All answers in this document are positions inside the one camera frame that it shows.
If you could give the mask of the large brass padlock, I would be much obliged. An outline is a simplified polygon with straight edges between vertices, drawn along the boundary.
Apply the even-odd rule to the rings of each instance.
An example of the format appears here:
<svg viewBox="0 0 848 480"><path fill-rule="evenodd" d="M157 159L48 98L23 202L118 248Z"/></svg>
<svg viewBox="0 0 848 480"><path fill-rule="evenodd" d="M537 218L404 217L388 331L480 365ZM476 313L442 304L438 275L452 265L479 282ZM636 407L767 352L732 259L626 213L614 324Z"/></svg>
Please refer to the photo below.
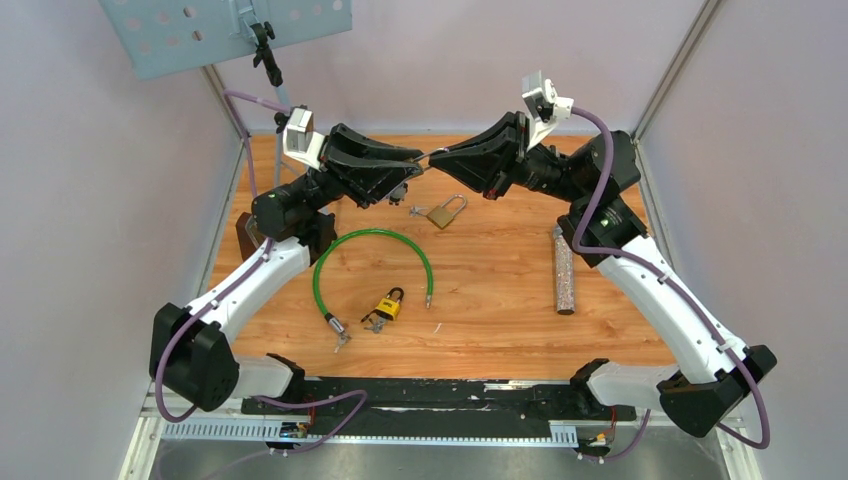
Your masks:
<svg viewBox="0 0 848 480"><path fill-rule="evenodd" d="M444 230L465 210L467 205L468 200L463 194L454 194L432 208L412 206L409 215L423 217L438 229Z"/></svg>

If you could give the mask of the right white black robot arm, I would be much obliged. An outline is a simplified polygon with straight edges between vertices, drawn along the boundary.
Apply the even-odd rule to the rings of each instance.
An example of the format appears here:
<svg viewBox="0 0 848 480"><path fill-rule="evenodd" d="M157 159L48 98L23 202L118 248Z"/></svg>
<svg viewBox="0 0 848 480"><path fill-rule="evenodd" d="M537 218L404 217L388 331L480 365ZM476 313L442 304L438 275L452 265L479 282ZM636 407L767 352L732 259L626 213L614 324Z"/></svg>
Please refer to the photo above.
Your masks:
<svg viewBox="0 0 848 480"><path fill-rule="evenodd" d="M659 333L675 362L627 366L598 358L571 378L571 403L584 417L609 406L660 410L703 437L722 428L744 399L764 404L760 382L776 366L764 345L732 334L687 288L623 200L639 181L630 136L599 126L572 154L533 143L530 120L505 114L483 133L433 154L429 164L489 200L513 186L569 203L558 225L572 252L612 281Z"/></svg>

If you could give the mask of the small brass padlock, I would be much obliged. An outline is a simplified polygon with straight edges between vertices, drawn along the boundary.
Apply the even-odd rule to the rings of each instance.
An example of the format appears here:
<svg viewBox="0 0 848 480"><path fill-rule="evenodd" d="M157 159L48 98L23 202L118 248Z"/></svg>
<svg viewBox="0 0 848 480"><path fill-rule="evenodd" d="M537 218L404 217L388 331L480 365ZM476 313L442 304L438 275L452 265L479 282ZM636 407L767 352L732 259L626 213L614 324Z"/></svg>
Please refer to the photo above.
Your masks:
<svg viewBox="0 0 848 480"><path fill-rule="evenodd" d="M437 154L441 154L441 153L448 153L449 151L450 151L449 147L440 147L440 148L431 150L430 152L423 153L423 154L419 155L418 157L411 159L405 165L405 167L407 169L411 168L413 170L413 173L407 179L403 180L395 189L393 189L391 193L388 194L388 197L387 197L388 203L392 206L399 206L400 203L405 200L405 198L406 198L406 196L409 192L409 181L412 178L423 174L427 170L427 167L424 167L422 165L422 162L425 159L428 159L428 158L432 157L433 155L437 155Z"/></svg>

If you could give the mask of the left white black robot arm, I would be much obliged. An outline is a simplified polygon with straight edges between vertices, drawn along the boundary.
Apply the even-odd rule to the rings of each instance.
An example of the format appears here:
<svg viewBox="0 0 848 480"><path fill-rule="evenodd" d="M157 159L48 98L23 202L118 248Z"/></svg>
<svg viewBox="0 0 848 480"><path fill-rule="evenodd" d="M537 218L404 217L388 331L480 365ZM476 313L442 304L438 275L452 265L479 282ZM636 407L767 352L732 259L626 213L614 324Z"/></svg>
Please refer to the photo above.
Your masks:
<svg viewBox="0 0 848 480"><path fill-rule="evenodd" d="M325 207L344 197L361 208L399 202L422 174L422 151L363 136L344 124L323 135L288 124L283 155L305 165L295 180L254 197L263 241L218 285L185 306L167 303L154 316L150 375L159 413L181 422L230 398L268 397L283 413L298 411L306 386L294 363L273 354L238 357L232 342L289 281L315 267L337 242Z"/></svg>

